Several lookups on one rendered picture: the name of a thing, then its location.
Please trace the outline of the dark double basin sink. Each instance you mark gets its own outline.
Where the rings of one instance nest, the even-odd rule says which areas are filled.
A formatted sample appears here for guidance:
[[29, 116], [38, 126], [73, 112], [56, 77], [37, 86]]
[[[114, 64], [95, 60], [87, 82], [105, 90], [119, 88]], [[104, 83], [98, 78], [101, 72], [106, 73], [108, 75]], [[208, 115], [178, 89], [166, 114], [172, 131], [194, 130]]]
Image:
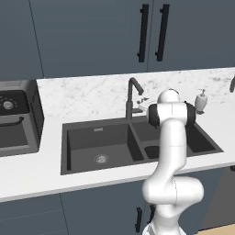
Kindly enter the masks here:
[[62, 125], [62, 175], [156, 162], [159, 152], [160, 130], [144, 116]]

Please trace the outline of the dark curved tap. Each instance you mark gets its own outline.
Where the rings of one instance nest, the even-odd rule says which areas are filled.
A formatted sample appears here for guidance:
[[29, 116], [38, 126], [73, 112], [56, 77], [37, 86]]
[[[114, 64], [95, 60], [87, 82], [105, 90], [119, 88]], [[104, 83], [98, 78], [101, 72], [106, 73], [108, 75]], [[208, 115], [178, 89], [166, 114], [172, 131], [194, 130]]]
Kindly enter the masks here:
[[141, 113], [141, 110], [139, 108], [133, 107], [133, 102], [132, 102], [132, 89], [133, 89], [133, 87], [136, 88], [139, 95], [142, 95], [144, 93], [144, 90], [140, 86], [138, 81], [134, 77], [131, 77], [129, 79], [128, 100], [126, 102], [126, 120], [132, 120], [133, 113]]

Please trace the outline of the white soap dispenser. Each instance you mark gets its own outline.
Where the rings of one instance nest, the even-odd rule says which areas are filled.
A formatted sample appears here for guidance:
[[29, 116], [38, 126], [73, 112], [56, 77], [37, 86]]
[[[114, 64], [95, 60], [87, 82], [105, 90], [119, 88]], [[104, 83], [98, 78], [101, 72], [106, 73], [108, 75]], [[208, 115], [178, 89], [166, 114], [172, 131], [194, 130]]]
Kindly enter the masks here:
[[205, 106], [207, 105], [207, 95], [205, 91], [205, 89], [201, 89], [201, 93], [196, 96], [195, 108], [197, 114], [203, 114]]

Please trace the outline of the blue-grey base cupboard door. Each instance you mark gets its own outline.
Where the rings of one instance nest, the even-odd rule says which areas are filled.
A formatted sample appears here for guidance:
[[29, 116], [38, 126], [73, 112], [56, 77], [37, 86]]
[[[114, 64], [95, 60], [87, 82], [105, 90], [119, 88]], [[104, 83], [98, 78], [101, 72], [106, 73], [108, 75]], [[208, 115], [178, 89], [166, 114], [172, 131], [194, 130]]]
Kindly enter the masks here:
[[0, 235], [68, 235], [60, 196], [0, 203]]
[[144, 199], [156, 206], [152, 226], [157, 235], [186, 235], [199, 231], [209, 201], [222, 174], [220, 169], [179, 174], [156, 169], [144, 182]]
[[137, 207], [144, 215], [142, 181], [62, 193], [69, 235], [141, 235]]

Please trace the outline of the black toaster oven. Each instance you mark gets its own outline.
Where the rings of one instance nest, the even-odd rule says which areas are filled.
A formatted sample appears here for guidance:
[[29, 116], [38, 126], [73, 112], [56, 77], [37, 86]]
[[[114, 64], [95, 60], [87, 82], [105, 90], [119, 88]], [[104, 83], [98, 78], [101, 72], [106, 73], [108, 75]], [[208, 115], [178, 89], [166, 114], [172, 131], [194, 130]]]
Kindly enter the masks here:
[[38, 152], [43, 125], [37, 81], [0, 82], [0, 157]]

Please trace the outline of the blue-grey wall cupboard door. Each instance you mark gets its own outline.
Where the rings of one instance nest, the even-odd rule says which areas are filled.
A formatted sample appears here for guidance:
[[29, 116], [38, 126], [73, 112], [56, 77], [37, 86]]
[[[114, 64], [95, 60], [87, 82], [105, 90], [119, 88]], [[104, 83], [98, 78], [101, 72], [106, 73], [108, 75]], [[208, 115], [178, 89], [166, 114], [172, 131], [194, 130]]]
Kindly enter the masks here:
[[0, 81], [43, 77], [28, 0], [0, 0]]
[[[153, 0], [29, 0], [46, 78], [147, 71]], [[141, 8], [149, 5], [145, 61]]]
[[[163, 59], [157, 61], [163, 4], [169, 4]], [[150, 72], [235, 66], [235, 0], [154, 0]]]

